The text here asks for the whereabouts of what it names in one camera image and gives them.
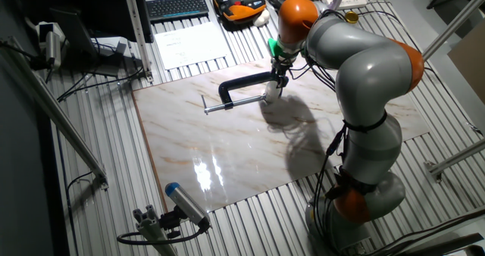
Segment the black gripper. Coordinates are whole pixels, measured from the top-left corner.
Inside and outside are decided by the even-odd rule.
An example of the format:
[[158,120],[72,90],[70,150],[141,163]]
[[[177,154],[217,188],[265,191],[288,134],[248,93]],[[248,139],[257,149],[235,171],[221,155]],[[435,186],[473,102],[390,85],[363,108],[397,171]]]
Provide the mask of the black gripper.
[[283,58],[281,56],[272,57],[271,59],[271,82],[277,84],[278,89],[286,87],[289,78],[286,72],[293,65],[292,58]]

